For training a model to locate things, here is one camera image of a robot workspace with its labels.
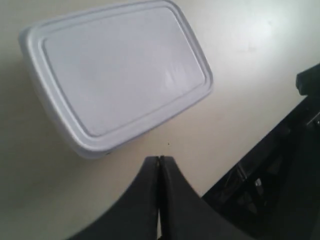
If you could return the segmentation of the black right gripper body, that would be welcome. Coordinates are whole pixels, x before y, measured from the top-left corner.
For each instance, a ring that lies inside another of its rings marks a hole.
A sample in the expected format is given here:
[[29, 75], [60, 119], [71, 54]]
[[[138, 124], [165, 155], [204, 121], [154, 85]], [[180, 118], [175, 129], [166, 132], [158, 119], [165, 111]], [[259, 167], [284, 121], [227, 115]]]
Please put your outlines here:
[[255, 240], [319, 239], [319, 98], [299, 103], [203, 199]]

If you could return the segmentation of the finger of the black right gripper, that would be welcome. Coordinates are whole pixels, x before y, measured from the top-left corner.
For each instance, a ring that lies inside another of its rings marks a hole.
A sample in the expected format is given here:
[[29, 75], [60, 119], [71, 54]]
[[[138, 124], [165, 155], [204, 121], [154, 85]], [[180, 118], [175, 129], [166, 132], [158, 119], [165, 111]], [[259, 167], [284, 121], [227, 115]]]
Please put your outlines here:
[[301, 96], [320, 96], [320, 64], [317, 64], [296, 76], [296, 88]]

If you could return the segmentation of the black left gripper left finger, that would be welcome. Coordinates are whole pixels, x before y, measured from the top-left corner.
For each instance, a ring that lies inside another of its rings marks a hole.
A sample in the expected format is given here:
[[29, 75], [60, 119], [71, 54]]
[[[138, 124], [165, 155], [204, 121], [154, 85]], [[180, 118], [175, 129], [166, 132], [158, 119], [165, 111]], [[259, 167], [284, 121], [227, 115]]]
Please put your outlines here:
[[159, 159], [147, 157], [112, 207], [71, 240], [156, 240]]

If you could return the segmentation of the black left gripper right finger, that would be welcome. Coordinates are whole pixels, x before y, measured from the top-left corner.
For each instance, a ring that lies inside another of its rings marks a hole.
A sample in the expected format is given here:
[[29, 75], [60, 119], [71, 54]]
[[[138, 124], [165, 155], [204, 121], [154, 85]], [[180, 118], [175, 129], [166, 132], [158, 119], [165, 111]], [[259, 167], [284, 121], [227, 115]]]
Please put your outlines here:
[[183, 176], [170, 156], [159, 158], [159, 211], [162, 240], [249, 240], [215, 212]]

